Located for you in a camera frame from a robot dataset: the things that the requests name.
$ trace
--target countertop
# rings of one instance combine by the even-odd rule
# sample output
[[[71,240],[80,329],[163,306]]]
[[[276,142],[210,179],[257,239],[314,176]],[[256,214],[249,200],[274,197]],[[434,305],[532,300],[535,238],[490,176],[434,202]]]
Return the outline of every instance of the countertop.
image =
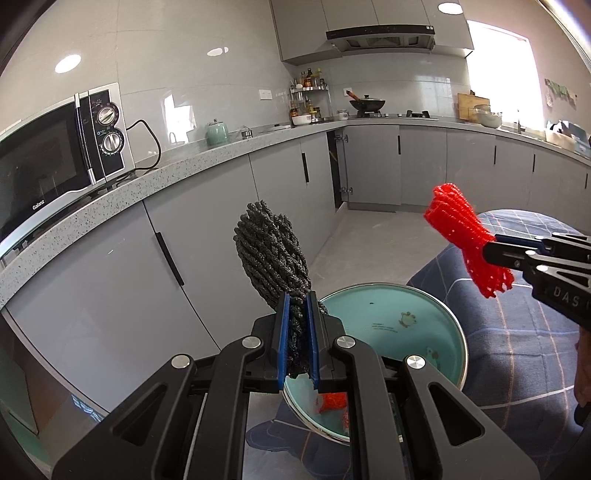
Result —
[[[350,119],[259,134],[247,140],[235,141],[212,149],[208,149],[203,141],[193,142],[163,152],[162,159],[155,170],[144,172],[135,178],[122,182],[110,191],[103,192],[99,197],[86,202],[85,205],[73,211],[35,239],[0,271],[0,308],[3,308],[35,273],[79,238],[159,190],[207,168],[247,155],[255,150],[307,135],[343,128],[347,125],[420,125],[494,134],[523,141],[536,147],[548,148],[591,167],[591,161],[535,138],[446,119],[438,121],[421,118]],[[139,162],[138,165],[140,167],[149,166],[154,160],[154,157],[147,158]]]

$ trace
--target teal basin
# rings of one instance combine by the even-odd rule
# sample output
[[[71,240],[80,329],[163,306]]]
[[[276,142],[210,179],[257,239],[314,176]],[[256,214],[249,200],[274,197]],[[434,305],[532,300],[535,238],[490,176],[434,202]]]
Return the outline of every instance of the teal basin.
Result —
[[[399,360],[421,355],[455,386],[464,386],[466,338],[452,311],[435,297],[404,285],[370,283],[344,288],[321,301],[341,319],[347,335],[368,343],[378,355]],[[283,393],[309,428],[349,443],[341,425],[342,411],[318,413],[318,392],[307,375],[286,378]]]

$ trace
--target microwave knob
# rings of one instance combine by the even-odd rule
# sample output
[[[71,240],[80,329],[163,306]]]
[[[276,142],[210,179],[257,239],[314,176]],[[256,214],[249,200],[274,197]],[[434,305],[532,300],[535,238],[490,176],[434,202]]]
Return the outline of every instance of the microwave knob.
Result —
[[[111,132],[105,135],[103,139],[103,149],[108,154],[117,153],[122,147],[121,136],[117,132]]]
[[[117,120],[117,114],[117,107],[115,105],[107,105],[99,110],[96,119],[101,125],[112,125]]]

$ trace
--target black range hood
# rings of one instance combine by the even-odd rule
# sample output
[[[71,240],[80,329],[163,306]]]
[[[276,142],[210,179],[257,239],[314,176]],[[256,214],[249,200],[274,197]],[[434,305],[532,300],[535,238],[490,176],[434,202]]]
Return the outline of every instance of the black range hood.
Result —
[[[326,32],[341,52],[361,50],[430,51],[435,46],[435,30],[431,25],[368,25],[341,28]]]

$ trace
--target metal screw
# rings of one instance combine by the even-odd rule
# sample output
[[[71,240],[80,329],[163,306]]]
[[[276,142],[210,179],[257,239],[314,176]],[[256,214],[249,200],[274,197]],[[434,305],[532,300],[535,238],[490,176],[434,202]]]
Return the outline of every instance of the metal screw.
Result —
[[[342,337],[338,337],[336,339],[336,344],[341,348],[351,348],[355,345],[355,339],[348,335],[343,335]]]
[[[244,337],[242,339],[242,346],[244,348],[256,348],[261,344],[261,339],[259,337]]]
[[[420,370],[425,366],[425,359],[420,355],[411,355],[407,358],[407,365],[415,370]]]
[[[187,355],[177,355],[170,363],[172,363],[174,368],[187,368],[191,360]]]

